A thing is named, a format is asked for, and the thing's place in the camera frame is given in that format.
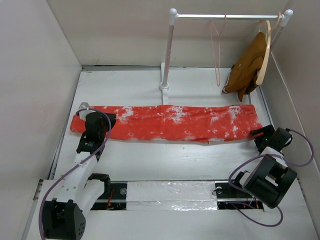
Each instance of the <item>brown garment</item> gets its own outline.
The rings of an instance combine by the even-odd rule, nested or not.
[[[238,98],[242,102],[244,94],[255,90],[258,71],[262,67],[266,49],[266,35],[259,32],[232,67],[228,82],[223,89],[225,93],[238,92]]]

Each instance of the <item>clothing rack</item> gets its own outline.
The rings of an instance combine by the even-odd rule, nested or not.
[[[170,9],[169,33],[166,45],[165,62],[161,63],[161,83],[160,90],[162,91],[162,104],[168,104],[168,74],[171,57],[171,46],[174,35],[174,26],[178,19],[197,19],[197,20],[247,20],[247,21],[279,21],[279,27],[272,39],[270,50],[273,49],[284,27],[287,25],[290,17],[294,14],[291,9],[286,10],[280,15],[230,15],[230,14],[178,14],[175,8]]]

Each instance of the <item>red cloth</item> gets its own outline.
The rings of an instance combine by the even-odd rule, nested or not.
[[[250,137],[262,127],[253,105],[195,106],[92,106],[116,114],[110,138],[118,140],[170,140],[208,143]],[[70,130],[85,131],[85,121],[74,115]]]

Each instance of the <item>vertical rack pole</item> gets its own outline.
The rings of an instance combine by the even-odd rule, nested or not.
[[[277,40],[279,39],[282,31],[284,30],[285,26],[287,25],[287,23],[289,22],[290,17],[294,14],[294,11],[292,11],[291,9],[288,9],[284,12],[284,14],[282,15],[282,19],[279,22],[279,28],[277,29],[273,39],[272,39],[272,43],[270,46],[270,51],[273,50],[273,48],[275,47],[275,44],[277,42]]]
[[[169,66],[170,66],[170,56],[171,56],[171,46],[172,46],[172,40],[174,35],[174,26],[176,19],[178,18],[178,13],[175,8],[170,9],[170,22],[169,22],[169,34],[168,34],[168,41],[166,44],[166,53],[165,53],[165,63],[161,64],[161,68],[164,67],[164,69],[161,69],[161,84],[159,88],[162,90],[162,103],[168,104],[168,74],[169,74]],[[166,90],[166,101],[164,100],[164,90]]]

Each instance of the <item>white wall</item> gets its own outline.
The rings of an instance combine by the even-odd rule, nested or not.
[[[314,145],[315,162],[295,170],[320,236],[320,2],[291,0],[288,7],[294,14],[274,48],[275,61],[270,58],[262,89],[274,125],[304,133]],[[306,141],[299,136],[294,136],[284,153],[299,164],[305,163],[311,154]]]
[[[21,239],[81,66],[45,0],[0,0],[0,235]]]
[[[287,0],[48,0],[82,65],[160,66],[165,60],[169,10],[181,14],[277,15]],[[216,21],[220,29],[223,20]],[[231,67],[257,33],[252,21],[227,21],[221,66]],[[178,20],[172,66],[213,66],[208,20]]]

